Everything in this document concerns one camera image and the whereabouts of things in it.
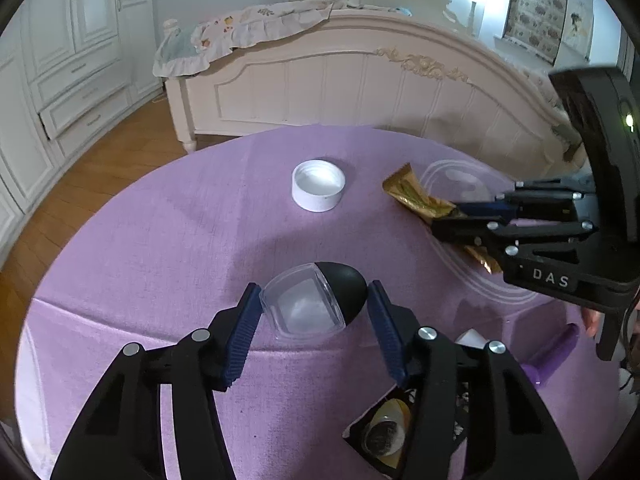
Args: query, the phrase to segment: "purple handle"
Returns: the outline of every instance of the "purple handle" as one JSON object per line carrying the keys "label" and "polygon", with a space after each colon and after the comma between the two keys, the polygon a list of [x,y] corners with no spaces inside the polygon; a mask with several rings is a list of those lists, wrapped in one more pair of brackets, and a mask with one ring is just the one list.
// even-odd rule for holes
{"label": "purple handle", "polygon": [[578,344],[579,338],[580,329],[576,324],[569,323],[558,338],[539,350],[528,363],[522,365],[524,373],[536,388],[544,386],[566,361]]}

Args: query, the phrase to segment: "gold snack wrapper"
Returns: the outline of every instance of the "gold snack wrapper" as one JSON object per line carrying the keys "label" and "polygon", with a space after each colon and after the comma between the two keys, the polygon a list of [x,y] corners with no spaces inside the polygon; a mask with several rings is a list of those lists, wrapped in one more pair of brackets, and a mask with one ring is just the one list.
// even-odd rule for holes
{"label": "gold snack wrapper", "polygon": [[[382,189],[407,209],[416,213],[427,225],[431,225],[431,220],[434,218],[464,216],[464,213],[460,212],[455,204],[427,195],[420,186],[411,164],[405,164],[388,177],[382,183]],[[498,262],[489,256],[484,247],[464,246],[464,250],[478,261],[489,274],[502,272]]]}

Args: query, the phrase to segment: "purple tablecloth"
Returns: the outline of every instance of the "purple tablecloth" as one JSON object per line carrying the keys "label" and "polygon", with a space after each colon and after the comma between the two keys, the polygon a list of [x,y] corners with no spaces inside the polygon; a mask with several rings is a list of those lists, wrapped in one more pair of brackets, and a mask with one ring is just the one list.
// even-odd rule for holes
{"label": "purple tablecloth", "polygon": [[[300,209],[290,175],[324,158],[346,174],[340,204]],[[130,341],[164,346],[234,306],[250,281],[266,284],[318,260],[382,280],[392,301],[457,338],[475,328],[529,358],[577,308],[507,286],[443,247],[382,191],[411,162],[421,183],[452,200],[490,199],[500,174],[434,142],[368,127],[285,127],[231,140],[154,171],[114,197],[69,242],[27,318],[42,382],[49,447],[59,452],[82,404]],[[540,391],[586,478],[610,451],[616,365],[599,361],[584,332]],[[277,344],[261,320],[242,377],[216,394],[228,452],[243,480],[377,480],[342,440],[356,417],[392,386],[365,312],[315,347]],[[20,396],[21,384],[17,385]],[[168,396],[164,434],[171,435]],[[165,446],[168,473],[175,451]],[[460,476],[462,459],[454,460]]]}

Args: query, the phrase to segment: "white wardrobe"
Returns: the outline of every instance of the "white wardrobe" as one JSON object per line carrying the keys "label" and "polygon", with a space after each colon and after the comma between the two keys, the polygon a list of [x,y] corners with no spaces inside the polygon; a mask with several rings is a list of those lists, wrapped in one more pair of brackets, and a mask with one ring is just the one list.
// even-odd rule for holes
{"label": "white wardrobe", "polygon": [[157,96],[152,0],[25,0],[0,37],[0,263],[93,141]]}

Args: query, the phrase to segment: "bed post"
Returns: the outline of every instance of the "bed post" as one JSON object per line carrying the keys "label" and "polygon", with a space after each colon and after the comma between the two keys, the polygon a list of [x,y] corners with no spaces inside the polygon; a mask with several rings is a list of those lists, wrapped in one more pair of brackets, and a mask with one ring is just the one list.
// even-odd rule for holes
{"label": "bed post", "polygon": [[[180,30],[178,20],[166,20],[162,24],[164,37],[167,38],[172,32]],[[189,108],[189,98],[183,77],[170,77],[164,83],[166,95],[169,99],[171,117],[174,120],[175,133],[178,140],[184,146],[187,153],[196,151],[196,137],[193,133],[193,120],[191,119],[191,109]]]}

